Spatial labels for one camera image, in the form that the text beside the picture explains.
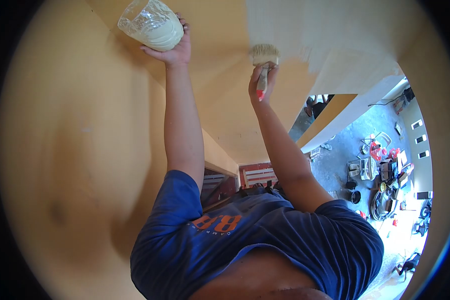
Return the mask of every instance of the hand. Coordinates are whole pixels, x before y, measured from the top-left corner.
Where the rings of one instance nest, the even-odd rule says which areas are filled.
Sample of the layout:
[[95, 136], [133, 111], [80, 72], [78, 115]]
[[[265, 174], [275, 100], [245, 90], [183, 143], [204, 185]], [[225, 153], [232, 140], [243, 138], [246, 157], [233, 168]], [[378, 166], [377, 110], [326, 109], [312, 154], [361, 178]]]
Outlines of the hand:
[[181, 17], [180, 12], [177, 12], [176, 16], [180, 20], [180, 24], [183, 26], [183, 37], [173, 49], [160, 52], [145, 45], [140, 46], [140, 49], [145, 52], [145, 54], [164, 62], [166, 67], [188, 64], [190, 61], [190, 53], [192, 51], [192, 47], [190, 45], [190, 24], [186, 23], [185, 19]]
[[261, 66], [255, 67], [255, 69], [253, 69], [252, 77], [250, 78], [250, 83], [248, 84], [248, 95], [250, 96], [250, 101], [252, 102], [252, 105], [256, 105], [258, 103], [264, 104], [270, 103], [270, 95], [274, 91], [275, 81], [278, 74], [278, 66], [270, 69], [270, 71], [268, 72], [267, 92], [265, 93], [263, 99], [259, 101], [257, 96], [257, 83], [261, 71], [262, 71]]

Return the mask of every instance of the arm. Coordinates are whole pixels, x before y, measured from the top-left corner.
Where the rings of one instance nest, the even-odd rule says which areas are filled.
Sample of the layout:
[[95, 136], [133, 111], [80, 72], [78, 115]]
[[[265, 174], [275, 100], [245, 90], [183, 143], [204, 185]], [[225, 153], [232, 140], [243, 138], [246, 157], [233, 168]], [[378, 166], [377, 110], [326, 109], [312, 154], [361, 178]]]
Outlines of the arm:
[[333, 198], [313, 177], [310, 159], [288, 136], [279, 118], [270, 107], [270, 94], [275, 85], [278, 68], [269, 72], [267, 93], [262, 101], [258, 100], [255, 90], [261, 69], [258, 66], [253, 70], [248, 85], [248, 94], [258, 118], [271, 165], [288, 200], [295, 209], [312, 213], [317, 207]]
[[183, 38], [169, 51], [159, 52], [145, 45], [146, 54], [165, 63], [165, 151], [167, 171], [179, 170], [193, 178], [202, 190], [204, 182], [204, 137], [190, 82], [190, 25], [177, 13], [183, 25]]

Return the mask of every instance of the concrete floor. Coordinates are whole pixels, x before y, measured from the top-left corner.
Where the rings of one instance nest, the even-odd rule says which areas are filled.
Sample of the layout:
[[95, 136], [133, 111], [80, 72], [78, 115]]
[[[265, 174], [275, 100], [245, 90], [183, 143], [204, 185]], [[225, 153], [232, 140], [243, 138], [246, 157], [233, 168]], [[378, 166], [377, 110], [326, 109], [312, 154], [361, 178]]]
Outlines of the concrete floor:
[[[297, 117], [292, 129], [289, 131], [290, 137], [297, 141], [314, 121], [313, 117], [309, 117], [302, 109]], [[395, 129], [396, 121], [401, 124], [402, 139]], [[356, 155], [360, 151], [363, 143], [360, 139], [368, 137], [370, 134], [377, 135], [379, 132], [387, 133], [392, 142], [387, 150], [399, 147], [405, 150], [408, 160], [411, 159], [410, 145], [408, 143], [407, 132], [405, 131], [402, 117], [396, 115], [392, 104], [374, 105], [361, 117], [348, 125], [336, 137], [329, 141], [332, 150], [321, 148], [320, 154], [312, 162], [312, 172], [318, 182], [334, 197], [338, 199], [348, 200], [350, 192], [345, 188], [347, 182], [347, 162], [357, 159]], [[370, 190], [375, 183], [366, 180], [356, 179], [358, 186], [356, 190], [361, 193], [361, 201], [358, 204], [349, 203], [349, 207], [353, 210], [361, 210], [367, 215], [369, 214], [369, 201], [376, 193], [376, 190]], [[404, 188], [404, 192], [410, 190], [410, 184]]]
[[[304, 110], [300, 112], [292, 129], [289, 131], [290, 137], [297, 141], [314, 121]], [[402, 139], [395, 129], [395, 123], [402, 126]], [[313, 175], [318, 182], [336, 199], [348, 200], [350, 192], [345, 188], [347, 182], [347, 162], [357, 159], [363, 143], [360, 139], [368, 137], [370, 134], [377, 135], [383, 131], [387, 133], [392, 142], [387, 150], [399, 147], [405, 150], [408, 161], [411, 160], [410, 144], [408, 143], [407, 132], [404, 127], [402, 117], [396, 115], [393, 104], [387, 106], [375, 105], [365, 114], [348, 125], [335, 138], [328, 143], [332, 150], [320, 149], [320, 154], [311, 163]], [[361, 193], [361, 201], [358, 204], [348, 202], [348, 207], [352, 210], [361, 210], [369, 215], [369, 203], [371, 198], [377, 193], [371, 190], [375, 183], [354, 178], [358, 186], [356, 190]], [[410, 191], [410, 183], [402, 189], [406, 194]], [[391, 300], [398, 297], [407, 287], [412, 273], [407, 276], [398, 276], [393, 272], [393, 268], [398, 263], [403, 263], [406, 257], [414, 252], [421, 253], [426, 241], [425, 237], [412, 235], [413, 224], [419, 220], [418, 211], [401, 211], [397, 209], [398, 226], [393, 226], [393, 219], [389, 218], [383, 222], [377, 222], [369, 218], [369, 223], [378, 231], [384, 243], [384, 257], [382, 266], [377, 277], [368, 286], [368, 289], [360, 297], [360, 300]]]

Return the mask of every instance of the flip-flop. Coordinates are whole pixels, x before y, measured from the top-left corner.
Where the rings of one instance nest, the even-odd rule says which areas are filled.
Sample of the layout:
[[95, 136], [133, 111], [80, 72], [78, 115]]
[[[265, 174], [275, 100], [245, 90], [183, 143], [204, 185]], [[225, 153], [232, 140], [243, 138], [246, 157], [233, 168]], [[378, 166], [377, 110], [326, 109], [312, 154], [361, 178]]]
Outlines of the flip-flop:
[[332, 146], [330, 144], [327, 143], [323, 143], [320, 145], [320, 147], [322, 147], [323, 149], [327, 149], [327, 150], [332, 150]]
[[308, 117], [312, 117], [312, 109], [310, 107], [304, 107], [303, 110], [306, 112]]

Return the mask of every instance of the paint brush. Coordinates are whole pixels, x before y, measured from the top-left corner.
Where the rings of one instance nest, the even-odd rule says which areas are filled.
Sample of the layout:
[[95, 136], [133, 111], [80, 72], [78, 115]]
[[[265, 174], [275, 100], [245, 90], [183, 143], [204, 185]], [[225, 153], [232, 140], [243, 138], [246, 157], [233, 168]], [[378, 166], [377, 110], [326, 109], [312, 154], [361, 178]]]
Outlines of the paint brush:
[[261, 73], [257, 82], [258, 100], [262, 101], [264, 99], [265, 93], [267, 92], [268, 72], [270, 71], [270, 69], [273, 69], [278, 65], [280, 51], [278, 51], [278, 49], [274, 45], [258, 44], [254, 45], [252, 49], [250, 49], [249, 53], [253, 59], [252, 64], [254, 66], [262, 66]]

